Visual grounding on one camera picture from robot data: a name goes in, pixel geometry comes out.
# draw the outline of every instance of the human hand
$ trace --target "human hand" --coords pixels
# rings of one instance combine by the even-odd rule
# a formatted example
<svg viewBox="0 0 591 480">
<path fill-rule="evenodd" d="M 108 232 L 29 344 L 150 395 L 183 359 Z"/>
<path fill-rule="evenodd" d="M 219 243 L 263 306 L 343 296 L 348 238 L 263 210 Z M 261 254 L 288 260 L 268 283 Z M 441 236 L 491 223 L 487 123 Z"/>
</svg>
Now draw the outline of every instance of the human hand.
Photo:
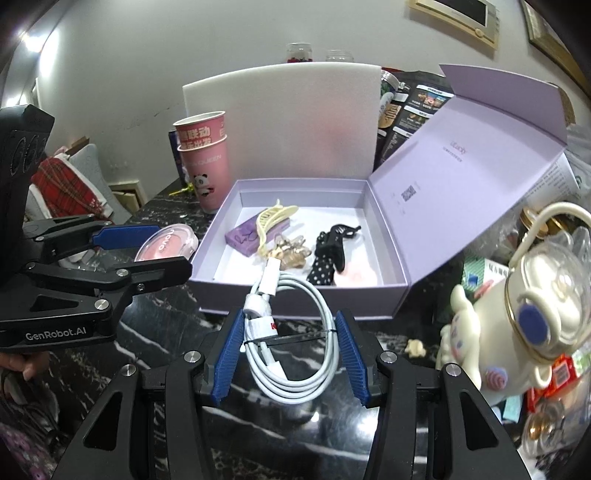
<svg viewBox="0 0 591 480">
<path fill-rule="evenodd" d="M 30 356 L 17 353 L 0 353 L 0 368 L 22 372 L 25 381 L 44 372 L 49 367 L 49 352 L 38 352 Z"/>
</svg>

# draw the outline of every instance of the panda sticker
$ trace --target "panda sticker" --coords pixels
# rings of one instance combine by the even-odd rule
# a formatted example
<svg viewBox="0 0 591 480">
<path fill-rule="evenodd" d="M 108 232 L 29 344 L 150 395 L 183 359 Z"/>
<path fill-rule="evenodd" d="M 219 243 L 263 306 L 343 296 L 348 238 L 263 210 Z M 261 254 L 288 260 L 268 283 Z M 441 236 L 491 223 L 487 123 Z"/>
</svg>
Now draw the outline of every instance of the panda sticker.
<svg viewBox="0 0 591 480">
<path fill-rule="evenodd" d="M 194 176 L 193 185 L 195 186 L 197 194 L 203 197 L 206 197 L 210 193 L 213 193 L 215 190 L 213 185 L 209 184 L 209 180 L 207 179 L 206 174 Z"/>
</svg>

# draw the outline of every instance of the white usb cable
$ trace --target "white usb cable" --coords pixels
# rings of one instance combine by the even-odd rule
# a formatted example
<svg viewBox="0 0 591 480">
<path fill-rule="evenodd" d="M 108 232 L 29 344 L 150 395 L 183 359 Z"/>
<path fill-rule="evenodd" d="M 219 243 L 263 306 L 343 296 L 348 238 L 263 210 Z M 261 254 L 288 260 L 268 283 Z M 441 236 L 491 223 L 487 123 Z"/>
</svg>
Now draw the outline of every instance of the white usb cable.
<svg viewBox="0 0 591 480">
<path fill-rule="evenodd" d="M 275 260 L 277 259 L 269 259 L 261 281 L 255 283 L 250 294 L 246 296 L 244 305 L 246 357 L 252 376 L 265 395 L 280 403 L 297 405 L 313 400 L 329 386 L 339 363 L 339 343 L 335 321 L 322 294 L 310 282 L 289 273 L 280 272 L 280 262 Z M 269 335 L 271 330 L 265 327 L 274 326 L 269 298 L 274 296 L 276 291 L 289 288 L 300 288 L 314 300 L 320 310 L 323 329 L 326 331 L 322 366 L 314 375 L 304 380 L 288 380 L 281 364 L 274 359 L 267 344 L 260 343 L 261 352 L 259 353 L 256 342 L 251 341 Z"/>
</svg>

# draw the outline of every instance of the white wall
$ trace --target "white wall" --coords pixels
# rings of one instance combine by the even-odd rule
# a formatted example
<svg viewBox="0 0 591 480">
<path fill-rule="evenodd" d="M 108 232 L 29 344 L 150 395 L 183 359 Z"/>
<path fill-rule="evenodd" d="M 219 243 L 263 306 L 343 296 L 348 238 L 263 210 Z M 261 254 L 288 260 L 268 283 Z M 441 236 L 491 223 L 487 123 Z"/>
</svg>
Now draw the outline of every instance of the white wall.
<svg viewBox="0 0 591 480">
<path fill-rule="evenodd" d="M 518 0 L 493 2 L 494 56 L 403 0 L 79 0 L 41 56 L 41 106 L 56 117 L 48 150 L 87 135 L 108 181 L 140 179 L 151 197 L 176 176 L 166 132 L 185 116 L 182 85 L 281 63 L 296 41 L 312 43 L 318 60 L 343 48 L 402 70 L 468 63 L 534 76 L 563 87 L 591 127 L 585 95 L 528 44 Z"/>
</svg>

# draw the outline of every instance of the red plaid fabric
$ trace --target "red plaid fabric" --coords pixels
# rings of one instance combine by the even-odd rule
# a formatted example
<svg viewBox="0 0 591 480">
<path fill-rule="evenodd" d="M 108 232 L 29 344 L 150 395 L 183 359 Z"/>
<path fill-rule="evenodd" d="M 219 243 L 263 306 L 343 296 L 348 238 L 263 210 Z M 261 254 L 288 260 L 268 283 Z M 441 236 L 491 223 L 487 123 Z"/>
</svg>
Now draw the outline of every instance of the red plaid fabric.
<svg viewBox="0 0 591 480">
<path fill-rule="evenodd" d="M 59 158 L 43 160 L 31 180 L 53 217 L 94 213 L 98 218 L 105 218 L 96 195 Z"/>
</svg>

